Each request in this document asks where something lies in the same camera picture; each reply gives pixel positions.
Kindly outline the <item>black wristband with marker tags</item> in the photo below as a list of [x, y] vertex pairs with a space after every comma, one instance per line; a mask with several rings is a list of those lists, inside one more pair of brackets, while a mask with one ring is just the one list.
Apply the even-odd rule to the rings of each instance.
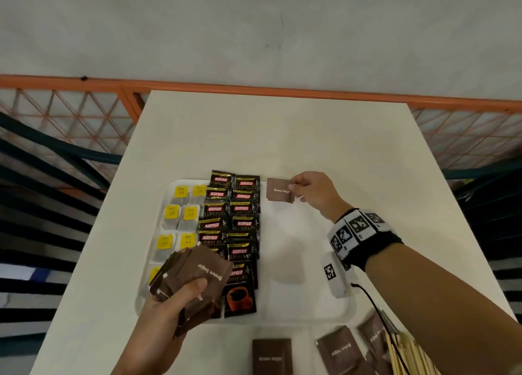
[[360, 208], [345, 212], [328, 232], [327, 240], [345, 271], [353, 266], [365, 271], [371, 256], [393, 244], [403, 244], [382, 217], [370, 209]]

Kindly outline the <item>rows of yellow-tag tea bags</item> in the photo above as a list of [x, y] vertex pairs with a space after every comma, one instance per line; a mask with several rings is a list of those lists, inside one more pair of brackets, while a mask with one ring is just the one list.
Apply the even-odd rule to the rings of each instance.
[[207, 180], [181, 179], [167, 186], [148, 241], [148, 253], [136, 298], [137, 306], [145, 302], [149, 283], [169, 256], [197, 243], [197, 225], [203, 214], [207, 184]]

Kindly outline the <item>rows of black coffee sachets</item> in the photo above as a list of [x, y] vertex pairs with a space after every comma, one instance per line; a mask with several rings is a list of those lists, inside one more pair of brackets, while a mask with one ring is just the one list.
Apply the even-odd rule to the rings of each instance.
[[198, 243], [233, 263], [213, 318], [257, 313], [260, 176], [212, 170], [206, 185]]

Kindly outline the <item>person's right hand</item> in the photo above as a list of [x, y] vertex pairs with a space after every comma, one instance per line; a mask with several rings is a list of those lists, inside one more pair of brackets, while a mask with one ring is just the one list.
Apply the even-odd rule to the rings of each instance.
[[316, 172], [316, 199], [313, 203], [308, 204], [333, 224], [354, 209], [352, 205], [341, 198], [332, 180], [323, 172]]

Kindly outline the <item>dark green metal pipe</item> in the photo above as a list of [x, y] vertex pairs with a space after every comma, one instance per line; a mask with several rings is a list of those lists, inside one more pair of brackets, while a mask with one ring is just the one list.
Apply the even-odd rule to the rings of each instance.
[[522, 163], [492, 163], [472, 169], [444, 169], [442, 174], [446, 180], [479, 179], [487, 176], [510, 173], [522, 169]]
[[34, 128], [26, 126], [22, 122], [1, 112], [0, 127], [24, 139], [46, 147], [57, 154], [75, 156], [82, 160], [101, 162], [109, 165], [119, 165], [123, 158], [123, 156], [119, 154], [103, 153], [61, 141]]

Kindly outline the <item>orange mesh fence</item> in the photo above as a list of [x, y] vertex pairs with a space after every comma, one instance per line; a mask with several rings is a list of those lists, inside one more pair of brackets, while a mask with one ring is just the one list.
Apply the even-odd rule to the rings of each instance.
[[442, 169], [478, 168], [500, 159], [522, 158], [522, 101], [431, 95], [382, 94], [191, 82], [0, 75], [2, 89], [108, 92], [137, 122], [152, 91], [258, 95], [310, 99], [404, 103]]

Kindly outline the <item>stack of brown sugar sachets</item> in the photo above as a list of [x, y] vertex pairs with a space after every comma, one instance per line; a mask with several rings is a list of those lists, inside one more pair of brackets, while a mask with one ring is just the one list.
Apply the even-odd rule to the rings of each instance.
[[160, 301], [169, 299], [195, 279], [206, 279], [207, 286], [180, 311], [174, 336], [181, 336], [221, 310], [221, 297], [233, 263], [206, 246], [173, 252], [149, 282], [150, 293]]

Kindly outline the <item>white plastic tray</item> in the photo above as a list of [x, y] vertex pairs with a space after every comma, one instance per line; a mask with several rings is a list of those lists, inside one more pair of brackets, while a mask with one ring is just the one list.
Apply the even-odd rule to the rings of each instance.
[[212, 319], [208, 325], [305, 326], [347, 323], [355, 313], [351, 297], [330, 292], [321, 256], [331, 251], [326, 238], [330, 222], [296, 200], [293, 204], [266, 199], [260, 189], [260, 259], [257, 313]]

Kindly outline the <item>person's left hand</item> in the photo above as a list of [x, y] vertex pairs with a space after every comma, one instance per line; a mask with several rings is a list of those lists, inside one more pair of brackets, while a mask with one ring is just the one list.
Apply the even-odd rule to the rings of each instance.
[[165, 311], [163, 302], [152, 299], [144, 306], [132, 334], [138, 336], [150, 335], [157, 339], [174, 338], [181, 311]]

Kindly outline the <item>person's left forearm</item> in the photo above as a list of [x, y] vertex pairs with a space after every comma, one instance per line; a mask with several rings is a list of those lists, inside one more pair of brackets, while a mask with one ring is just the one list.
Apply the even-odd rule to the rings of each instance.
[[157, 339], [132, 334], [110, 375], [164, 375], [178, 357], [185, 337]]

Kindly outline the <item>person's right forearm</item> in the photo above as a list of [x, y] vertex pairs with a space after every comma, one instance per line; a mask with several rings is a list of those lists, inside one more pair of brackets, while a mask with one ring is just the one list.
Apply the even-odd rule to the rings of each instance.
[[522, 375], [522, 326], [401, 243], [362, 244], [364, 272], [442, 375]]

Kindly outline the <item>single brown sugar packet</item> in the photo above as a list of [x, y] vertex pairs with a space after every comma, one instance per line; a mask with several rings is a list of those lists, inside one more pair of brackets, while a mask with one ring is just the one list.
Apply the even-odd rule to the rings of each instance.
[[267, 178], [266, 199], [271, 202], [294, 203], [294, 193], [289, 189], [291, 180]]

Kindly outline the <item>bundle of wooden stir sticks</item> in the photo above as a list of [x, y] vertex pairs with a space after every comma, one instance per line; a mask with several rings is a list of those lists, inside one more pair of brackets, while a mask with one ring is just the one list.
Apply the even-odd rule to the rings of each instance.
[[387, 333], [394, 375], [442, 375], [417, 341], [407, 333]]

